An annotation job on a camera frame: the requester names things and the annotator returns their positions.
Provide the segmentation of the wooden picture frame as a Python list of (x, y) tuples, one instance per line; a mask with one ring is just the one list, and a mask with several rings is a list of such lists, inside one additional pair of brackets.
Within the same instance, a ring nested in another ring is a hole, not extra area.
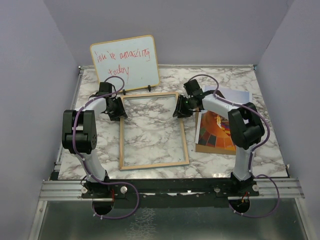
[(123, 95), (127, 118), (119, 124), (121, 171), (189, 165), (182, 119), (174, 118), (177, 92)]

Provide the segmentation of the colourful balloon photo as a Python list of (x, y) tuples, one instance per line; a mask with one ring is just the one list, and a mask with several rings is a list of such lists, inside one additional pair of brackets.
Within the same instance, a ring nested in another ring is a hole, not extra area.
[[(216, 95), (233, 103), (252, 101), (252, 93), (220, 87)], [(235, 155), (229, 122), (226, 118), (205, 110), (196, 113), (195, 151), (207, 154)]]

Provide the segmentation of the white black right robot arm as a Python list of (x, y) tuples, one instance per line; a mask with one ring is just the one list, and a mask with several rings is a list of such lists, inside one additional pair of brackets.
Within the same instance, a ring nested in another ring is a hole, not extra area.
[(188, 118), (198, 109), (213, 112), (228, 120), (230, 137), (236, 146), (229, 189), (236, 196), (242, 195), (247, 191), (248, 183), (253, 180), (253, 153), (265, 134), (263, 117), (252, 102), (234, 103), (219, 96), (217, 89), (203, 91), (195, 78), (184, 83), (183, 87), (187, 96), (178, 96), (172, 115), (174, 118)]

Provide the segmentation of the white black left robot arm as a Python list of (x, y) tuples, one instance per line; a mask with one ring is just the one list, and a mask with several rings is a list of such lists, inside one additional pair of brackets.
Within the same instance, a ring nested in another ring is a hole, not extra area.
[(83, 106), (63, 112), (62, 147), (78, 158), (85, 170), (86, 181), (94, 183), (93, 191), (101, 198), (110, 193), (111, 186), (96, 151), (96, 117), (105, 114), (113, 122), (128, 117), (121, 98), (117, 96), (120, 91), (110, 82), (100, 82), (98, 91)]

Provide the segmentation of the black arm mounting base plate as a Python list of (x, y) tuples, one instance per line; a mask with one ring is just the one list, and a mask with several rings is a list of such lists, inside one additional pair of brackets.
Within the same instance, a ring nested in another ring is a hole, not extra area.
[(229, 199), (259, 196), (258, 183), (230, 178), (111, 179), (86, 182), (81, 198), (117, 208), (226, 208)]

